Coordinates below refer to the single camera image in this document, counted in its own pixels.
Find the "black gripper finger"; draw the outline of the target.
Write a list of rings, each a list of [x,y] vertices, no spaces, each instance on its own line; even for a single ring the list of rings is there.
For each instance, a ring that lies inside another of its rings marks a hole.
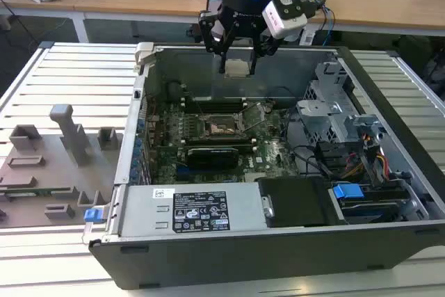
[[[231,47],[235,37],[237,36],[240,23],[235,20],[229,25],[229,31],[224,32],[222,38],[216,41],[211,34],[211,30],[216,23],[217,14],[211,14],[209,11],[200,13],[200,31],[206,50],[220,56],[219,73],[225,73],[225,65],[227,60],[227,52]]]
[[[258,58],[272,56],[279,47],[279,40],[276,40],[273,36],[262,40],[260,30],[254,23],[251,24],[251,33],[253,50],[250,55],[250,75],[254,75]]]

